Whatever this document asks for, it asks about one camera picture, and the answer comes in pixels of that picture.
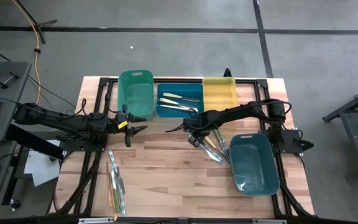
blue tray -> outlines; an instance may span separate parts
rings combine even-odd
[[[162,96],[162,93],[172,93],[175,95],[190,97],[194,99],[199,99],[200,102],[190,102],[182,100],[179,98],[172,98]],[[160,98],[166,98],[168,100],[173,100],[178,103],[183,103],[189,106],[194,106],[198,109],[198,113],[204,112],[204,100],[203,100],[203,86],[202,84],[174,84],[174,83],[164,83],[159,84],[157,87],[157,114],[162,118],[189,118],[190,114],[187,111],[176,110],[171,108],[164,108],[160,105],[171,105],[167,103],[160,102]]]
[[[234,185],[247,196],[273,195],[280,188],[272,147],[263,134],[240,134],[230,143]]]

concrete floor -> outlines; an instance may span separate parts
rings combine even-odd
[[[252,28],[252,0],[53,0],[22,1],[39,21],[56,26]],[[358,0],[260,0],[266,29],[358,29]],[[0,0],[0,25],[26,26],[10,1]],[[235,77],[266,77],[258,34],[59,33],[45,34],[39,70],[43,86],[74,103],[85,75],[119,75],[146,68],[155,76],[217,77],[226,67]],[[315,143],[305,153],[306,175],[315,213],[358,221],[358,182],[348,183],[358,157],[339,120],[321,117],[358,93],[358,35],[267,35],[275,78],[284,78],[295,124]],[[34,61],[32,32],[0,31],[0,53],[15,61]],[[69,106],[48,93],[56,110]],[[21,102],[35,101],[27,85]],[[41,106],[48,107],[42,101]],[[48,130],[26,127],[28,130]],[[18,190],[26,209],[0,218],[43,215],[52,189]]]

utensil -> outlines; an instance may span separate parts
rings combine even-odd
[[[186,101],[190,101],[190,102],[200,102],[199,99],[194,99],[194,98],[190,98],[190,97],[184,97],[184,96],[179,96],[179,95],[175,95],[173,93],[162,93],[163,96],[167,96],[167,97],[172,97],[172,98],[179,98],[179,99],[183,99]]]
[[[171,105],[160,105],[161,107],[165,107],[165,108],[172,108],[172,109],[177,109],[177,110],[183,110],[183,111],[189,111],[190,108],[184,107],[184,106],[171,106]]]
[[[109,162],[106,162],[106,170],[107,170],[107,186],[108,186],[108,192],[109,192],[109,197],[108,197],[108,203],[109,206],[112,208],[112,185],[111,185],[111,180],[110,180],[110,175],[109,175]]]
[[[204,140],[205,140],[213,149],[216,149],[215,144],[209,139],[208,136],[205,136]]]
[[[114,200],[114,208],[116,209],[116,213],[120,213],[121,206],[119,203],[119,192],[117,189],[116,176],[115,176],[113,167],[111,167],[111,183],[112,183],[112,194],[113,194],[113,200]]]
[[[112,163],[111,174],[113,176],[113,173],[115,173],[114,176],[116,178],[114,179],[114,184],[116,184],[116,191],[114,191],[114,204],[116,205],[116,211],[117,211],[117,207],[119,207],[121,215],[126,215],[125,204],[124,204],[124,194],[125,194],[124,181],[121,177],[116,161],[114,160],[114,155],[112,154],[112,151],[109,151],[109,155]]]
[[[187,107],[187,108],[193,108],[194,109],[194,106],[189,106],[189,105],[186,105],[186,104],[183,104],[183,103],[178,103],[176,101],[168,100],[168,99],[165,99],[165,98],[160,98],[160,101],[164,102],[164,103],[169,103],[169,104],[173,104],[173,105],[178,105],[178,106]]]
[[[213,132],[219,141],[219,145],[221,146],[224,159],[230,164],[231,162],[229,157],[229,147],[224,141],[221,131],[219,129],[213,129]]]
[[[191,134],[189,134],[188,137],[189,137],[189,142],[192,145],[204,149],[204,151],[206,151],[208,156],[211,159],[213,159],[214,161],[216,161],[219,165],[223,164],[222,157],[219,154],[217,154],[213,149],[211,149],[207,144],[205,144],[204,142],[200,141],[199,139],[194,138]]]

wooden tabletop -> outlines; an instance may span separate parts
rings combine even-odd
[[[77,110],[82,99],[86,98],[86,111],[88,113],[93,111],[99,78],[84,77]],[[270,97],[288,101],[283,79],[267,80]],[[155,95],[157,85],[155,84],[154,88]],[[253,86],[237,84],[237,96],[239,103],[255,100]],[[114,84],[112,91],[111,109],[116,109],[116,102],[117,83]],[[219,166],[203,150],[191,146],[187,142],[187,133],[183,131],[165,133],[166,130],[179,126],[182,121],[183,118],[159,118],[155,115],[152,121],[133,124],[133,126],[148,125],[149,127],[132,138],[130,148],[125,147],[123,134],[108,137],[106,150],[114,152],[124,179],[127,216],[273,218],[271,197],[246,197],[240,194],[234,188],[232,172],[227,163]],[[293,127],[290,112],[287,114],[285,125],[287,128]],[[256,133],[259,128],[257,119],[246,118],[223,124],[221,131],[227,144],[230,145],[233,136]],[[213,134],[210,135],[210,139],[219,147]],[[58,209],[78,185],[83,157],[83,152],[74,152],[62,166],[56,189]],[[293,154],[283,154],[282,157],[288,188],[302,206],[313,213],[308,183],[300,159]],[[108,205],[106,162],[110,161],[108,152],[104,151],[99,165],[92,216],[113,215],[113,210]],[[278,199],[280,208],[284,212],[281,191],[278,193]]]

teal plastic bin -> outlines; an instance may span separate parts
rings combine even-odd
[[[273,195],[280,188],[272,147],[263,134],[240,134],[230,143],[234,185],[247,196]]]
[[[117,110],[126,104],[135,116],[150,120],[154,116],[154,78],[149,70],[123,72],[118,78]]]

